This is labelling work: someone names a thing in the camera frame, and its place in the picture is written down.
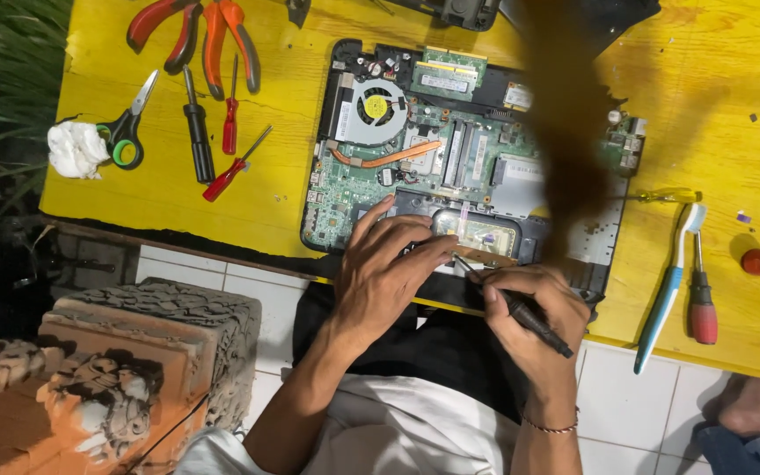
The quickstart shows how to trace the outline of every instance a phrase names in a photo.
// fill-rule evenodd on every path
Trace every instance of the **hand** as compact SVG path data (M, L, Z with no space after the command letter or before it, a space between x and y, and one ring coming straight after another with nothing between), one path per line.
M533 395L550 399L559 394L575 394L576 352L591 312L585 302L571 291L564 275L540 265L492 270L482 275L485 280L486 322L515 364L530 378ZM544 310L547 323L570 346L574 356L565 358L532 331L519 325L509 315L506 301L495 287L516 290L533 297Z
M332 330L362 353L392 326L436 267L450 261L456 236L434 237L428 216L377 221L394 203L392 195L356 222L336 277ZM412 242L421 243L403 257Z

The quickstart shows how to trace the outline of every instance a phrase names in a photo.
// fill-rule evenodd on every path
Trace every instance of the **tissue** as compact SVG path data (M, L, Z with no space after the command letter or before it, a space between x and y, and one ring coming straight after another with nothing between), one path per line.
M66 178L101 178L96 168L111 156L95 124L64 122L49 129L49 163Z

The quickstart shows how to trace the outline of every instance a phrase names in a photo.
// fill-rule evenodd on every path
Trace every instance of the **pliers handle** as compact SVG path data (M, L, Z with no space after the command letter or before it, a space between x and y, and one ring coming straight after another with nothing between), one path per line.
M158 0L145 7L131 20L128 27L128 46L140 54L151 33L163 21L183 10L183 27L177 39L175 49L163 65L169 74L178 74L183 65L189 63L195 54L195 42L198 38L198 17L204 11L200 0Z
M230 33L237 40L239 49L242 51L248 91L252 94L260 91L260 59L251 37L248 36L245 26L242 25L245 20L245 12L231 0L215 0L205 8L204 16L207 20L207 34L205 35L202 59L210 94L217 101L225 100L225 89L221 82L220 61L227 28L230 28Z

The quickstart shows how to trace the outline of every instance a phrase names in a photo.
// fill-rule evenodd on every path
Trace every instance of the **yellow table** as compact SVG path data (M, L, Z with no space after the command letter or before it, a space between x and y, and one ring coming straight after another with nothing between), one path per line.
M149 73L161 69L177 38L180 15L165 21L139 56L124 39L130 19L150 1L75 0L67 50L71 61L58 117L83 113L79 120L115 119ZM503 17L488 32L476 34L431 28L429 16L392 4L394 17L369 0L316 0L299 30L287 22L280 1L241 5L259 51L263 81L253 96L239 82L238 150L274 124L248 174L241 174L214 204L200 198L203 187L195 182L182 113L183 78L161 72L139 128L146 150L143 164L132 172L102 167L101 180L67 179L50 170L42 211L316 258L321 254L301 244L299 227L322 85L337 39L361 38L366 49L375 42L409 48L429 44L523 67L521 41ZM230 71L236 50L228 38L223 73ZM200 61L196 53L191 65L203 91ZM760 0L666 2L660 14L615 41L598 65L614 96L629 98L624 108L649 119L646 152L632 187L691 187L704 192L709 207L702 246L720 317L720 341L710 347L687 338L683 288L656 353L760 375L760 278L746 275L737 263L743 250L760 244ZM207 109L210 133L220 135L224 103L210 98L199 103ZM756 122L750 120L752 113ZM220 172L231 158L220 152L218 141L214 144ZM739 210L753 218L752 224L735 220ZM589 327L589 339L621 347L638 340L666 266L675 211L672 205L628 205L607 299L598 307L600 318Z

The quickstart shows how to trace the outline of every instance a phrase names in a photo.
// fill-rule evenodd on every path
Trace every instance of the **black cable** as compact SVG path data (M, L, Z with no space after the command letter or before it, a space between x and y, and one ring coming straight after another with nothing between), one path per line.
M157 447L160 444L160 442L163 441L164 438L168 437L169 434L171 434L172 432L175 432L175 429L178 428L178 426L183 424L189 417L195 414L195 412L201 408L201 405L205 403L205 401L207 400L209 396L210 396L210 393L208 391L207 394L205 394L204 397L201 398L201 401L199 401L198 404L196 404L195 407L193 407L193 410L190 411L189 414L185 415L184 418L178 421L174 427L170 428L169 432L166 432L165 434L163 434L163 437L161 437L160 440L158 440L157 442L154 442L154 445L151 448L149 448L148 450L145 450L145 453L142 454L142 457L140 457L139 460L137 460L127 471L125 471L125 475L130 475L131 471L134 468L136 468L140 463L143 463L143 460L145 460L145 457L148 457L151 451L154 450L154 448Z

